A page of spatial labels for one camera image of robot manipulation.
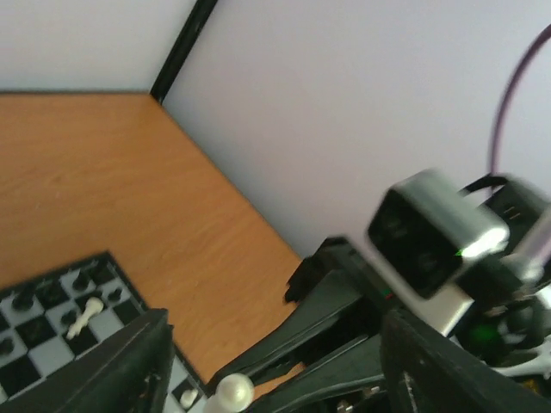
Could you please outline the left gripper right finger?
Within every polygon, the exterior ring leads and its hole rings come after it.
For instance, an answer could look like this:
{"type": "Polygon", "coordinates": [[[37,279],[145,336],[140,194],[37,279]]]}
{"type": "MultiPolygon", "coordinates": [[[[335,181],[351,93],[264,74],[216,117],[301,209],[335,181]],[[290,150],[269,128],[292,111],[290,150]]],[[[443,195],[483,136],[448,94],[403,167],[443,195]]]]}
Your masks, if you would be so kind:
{"type": "Polygon", "coordinates": [[[549,412],[550,401],[493,371],[428,324],[393,309],[381,327],[393,412],[549,412]]]}

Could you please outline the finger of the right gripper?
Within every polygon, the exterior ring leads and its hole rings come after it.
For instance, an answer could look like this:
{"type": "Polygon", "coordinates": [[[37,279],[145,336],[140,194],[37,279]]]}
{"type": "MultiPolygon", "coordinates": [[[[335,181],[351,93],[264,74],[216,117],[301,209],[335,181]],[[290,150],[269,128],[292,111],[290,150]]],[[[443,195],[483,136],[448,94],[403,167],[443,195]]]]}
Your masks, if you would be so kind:
{"type": "Polygon", "coordinates": [[[303,412],[318,402],[385,383],[381,337],[361,336],[313,363],[251,405],[253,412],[303,412]]]}
{"type": "Polygon", "coordinates": [[[309,366],[359,336],[379,331],[379,290],[375,268],[346,237],[329,237],[305,258],[284,294],[292,313],[272,332],[221,367],[215,387],[241,373],[260,385],[309,366]]]}

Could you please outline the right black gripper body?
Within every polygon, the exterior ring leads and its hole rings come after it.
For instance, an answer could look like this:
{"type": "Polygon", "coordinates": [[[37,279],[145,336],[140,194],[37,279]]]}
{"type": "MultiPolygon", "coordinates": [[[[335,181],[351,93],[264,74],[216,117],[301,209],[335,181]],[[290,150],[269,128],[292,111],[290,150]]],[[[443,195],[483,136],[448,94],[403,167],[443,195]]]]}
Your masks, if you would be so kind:
{"type": "Polygon", "coordinates": [[[252,412],[462,412],[453,349],[407,310],[346,237],[328,237],[288,280],[294,311],[208,383],[282,383],[252,412]]]}

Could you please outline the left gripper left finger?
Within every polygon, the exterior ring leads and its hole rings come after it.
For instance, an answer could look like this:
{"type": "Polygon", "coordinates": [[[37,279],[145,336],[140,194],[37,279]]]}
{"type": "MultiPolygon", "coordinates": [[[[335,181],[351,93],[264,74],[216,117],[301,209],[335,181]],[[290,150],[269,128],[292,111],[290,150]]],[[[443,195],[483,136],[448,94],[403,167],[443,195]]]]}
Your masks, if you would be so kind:
{"type": "Polygon", "coordinates": [[[161,412],[174,351],[165,309],[149,310],[40,386],[35,412],[161,412]]]}

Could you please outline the white chess pawn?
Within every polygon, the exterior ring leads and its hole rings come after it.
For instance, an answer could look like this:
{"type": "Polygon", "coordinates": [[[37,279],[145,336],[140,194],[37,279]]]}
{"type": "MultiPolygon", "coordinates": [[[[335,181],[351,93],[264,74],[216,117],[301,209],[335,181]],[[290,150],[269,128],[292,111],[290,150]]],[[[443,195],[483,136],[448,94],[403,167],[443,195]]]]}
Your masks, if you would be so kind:
{"type": "Polygon", "coordinates": [[[255,386],[248,376],[233,373],[223,378],[214,394],[208,398],[204,412],[237,413],[245,411],[253,402],[255,386]]]}
{"type": "Polygon", "coordinates": [[[189,410],[194,405],[198,396],[199,392],[197,389],[185,390],[179,399],[179,403],[185,410],[189,410]]]}

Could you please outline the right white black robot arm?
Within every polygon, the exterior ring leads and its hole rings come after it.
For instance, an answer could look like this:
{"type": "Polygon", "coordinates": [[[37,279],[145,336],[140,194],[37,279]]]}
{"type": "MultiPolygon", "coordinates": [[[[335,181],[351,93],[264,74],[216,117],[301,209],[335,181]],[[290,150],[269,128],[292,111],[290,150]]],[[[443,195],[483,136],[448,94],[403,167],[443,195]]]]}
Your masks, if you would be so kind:
{"type": "Polygon", "coordinates": [[[208,382],[236,412],[547,412],[550,205],[506,176],[425,170],[385,193],[375,258],[328,237],[294,311],[208,382]]]}

